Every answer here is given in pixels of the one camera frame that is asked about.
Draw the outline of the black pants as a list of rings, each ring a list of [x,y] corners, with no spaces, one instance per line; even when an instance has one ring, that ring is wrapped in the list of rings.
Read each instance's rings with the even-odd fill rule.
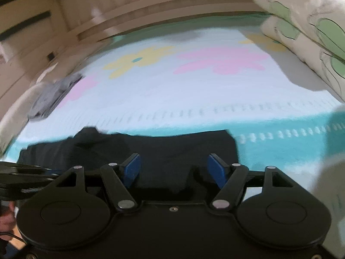
[[[83,128],[65,140],[28,146],[17,161],[52,170],[66,171],[72,166],[96,170],[109,163],[121,164],[133,153],[141,157],[134,188],[158,198],[195,198],[216,190],[206,169],[210,154],[227,164],[238,162],[236,142],[225,130],[149,137],[103,134],[96,128]]]

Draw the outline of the white pillow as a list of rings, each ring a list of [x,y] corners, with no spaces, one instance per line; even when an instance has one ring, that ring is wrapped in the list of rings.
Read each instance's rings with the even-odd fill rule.
[[[50,82],[38,82],[25,91],[8,109],[1,119],[1,157],[4,156],[11,141],[22,131],[27,124],[28,114],[33,104],[42,94],[43,90],[50,86]]]

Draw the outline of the folded grey garment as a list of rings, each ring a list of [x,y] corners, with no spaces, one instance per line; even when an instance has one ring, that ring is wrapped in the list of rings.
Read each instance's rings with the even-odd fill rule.
[[[28,119],[46,119],[82,78],[80,73],[75,73],[61,80],[48,83],[28,112]]]

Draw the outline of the floral white bed blanket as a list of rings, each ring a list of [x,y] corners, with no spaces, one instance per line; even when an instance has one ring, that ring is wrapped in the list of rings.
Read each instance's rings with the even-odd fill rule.
[[[344,219],[344,104],[295,54],[260,31],[263,15],[205,17],[111,38],[82,80],[5,154],[75,135],[174,136],[227,130],[241,163],[276,166]]]

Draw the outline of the beige wooden headboard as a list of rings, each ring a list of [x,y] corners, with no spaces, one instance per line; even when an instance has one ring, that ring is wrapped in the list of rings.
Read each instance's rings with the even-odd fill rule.
[[[187,16],[257,11],[253,0],[2,0],[1,110],[73,45]]]

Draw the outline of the white green patterned quilt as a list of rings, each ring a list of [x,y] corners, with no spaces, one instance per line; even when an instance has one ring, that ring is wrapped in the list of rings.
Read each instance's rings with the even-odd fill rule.
[[[290,49],[344,97],[344,0],[253,0],[264,35]]]

